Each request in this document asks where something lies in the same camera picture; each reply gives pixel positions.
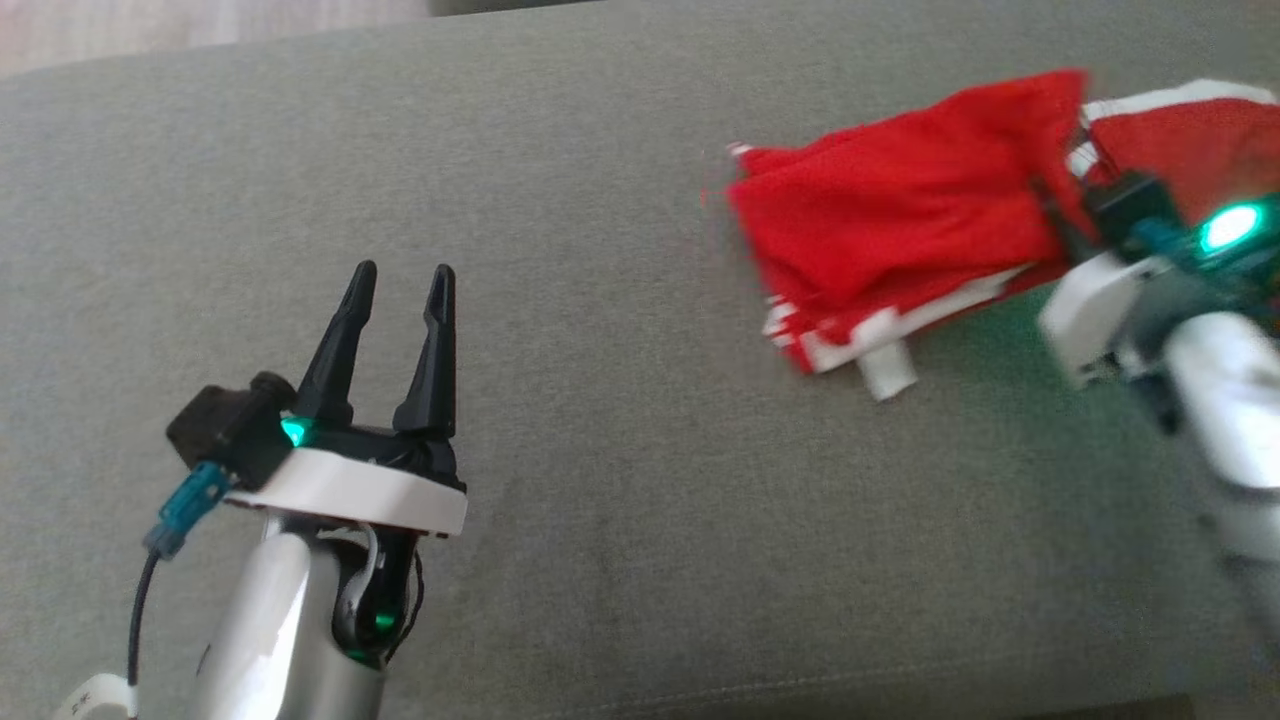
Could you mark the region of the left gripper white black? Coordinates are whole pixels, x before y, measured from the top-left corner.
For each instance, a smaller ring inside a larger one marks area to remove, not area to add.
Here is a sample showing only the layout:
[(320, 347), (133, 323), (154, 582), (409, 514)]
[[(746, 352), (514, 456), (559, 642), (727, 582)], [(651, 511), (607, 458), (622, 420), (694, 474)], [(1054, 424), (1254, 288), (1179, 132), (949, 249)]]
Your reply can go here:
[[(360, 337), (372, 311), (378, 265), (364, 260), (351, 277), (298, 387), (294, 414), (282, 420), (293, 448), (259, 489), (233, 489), (227, 502), (340, 523), (457, 536), (468, 510), (457, 477), (456, 273), (436, 266), (422, 320), (426, 338), (392, 429), (347, 427)], [(314, 421), (333, 427), (323, 428)]]

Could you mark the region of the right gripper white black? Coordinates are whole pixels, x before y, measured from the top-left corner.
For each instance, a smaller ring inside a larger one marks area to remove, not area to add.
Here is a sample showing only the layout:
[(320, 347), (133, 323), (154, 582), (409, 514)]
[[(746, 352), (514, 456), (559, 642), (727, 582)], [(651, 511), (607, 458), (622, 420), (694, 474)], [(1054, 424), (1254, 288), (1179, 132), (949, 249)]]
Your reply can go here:
[(1038, 323), (1073, 384), (1148, 375), (1165, 340), (1193, 316), (1280, 315), (1280, 195), (1224, 205), (1198, 224), (1183, 219), (1196, 237), (1189, 272), (1160, 256), (1126, 263), (1094, 242), (1070, 213), (1074, 186), (1033, 174), (1030, 190), (1070, 266)]

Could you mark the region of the red garment with white stripes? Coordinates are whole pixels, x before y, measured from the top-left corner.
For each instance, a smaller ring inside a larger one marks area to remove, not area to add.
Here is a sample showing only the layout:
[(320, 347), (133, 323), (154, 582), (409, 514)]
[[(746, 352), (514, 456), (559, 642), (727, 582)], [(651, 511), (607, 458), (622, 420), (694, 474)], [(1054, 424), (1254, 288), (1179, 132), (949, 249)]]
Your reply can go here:
[(1056, 281), (1068, 145), (1088, 74), (983, 85), (801, 147), (733, 143), (727, 196), (765, 284), (764, 332), (805, 374), (858, 365), (870, 396), (916, 382), (908, 338)]

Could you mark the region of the folded red white garment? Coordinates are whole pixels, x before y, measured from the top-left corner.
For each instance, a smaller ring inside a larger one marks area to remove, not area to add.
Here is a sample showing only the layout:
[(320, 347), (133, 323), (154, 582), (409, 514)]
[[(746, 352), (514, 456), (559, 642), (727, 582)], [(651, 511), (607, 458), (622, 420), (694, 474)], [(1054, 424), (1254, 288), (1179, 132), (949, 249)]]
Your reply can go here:
[(1280, 96), (1267, 88), (1193, 79), (1082, 110), (1084, 137), (1068, 155), (1079, 179), (1155, 174), (1192, 224), (1222, 205), (1280, 193)]

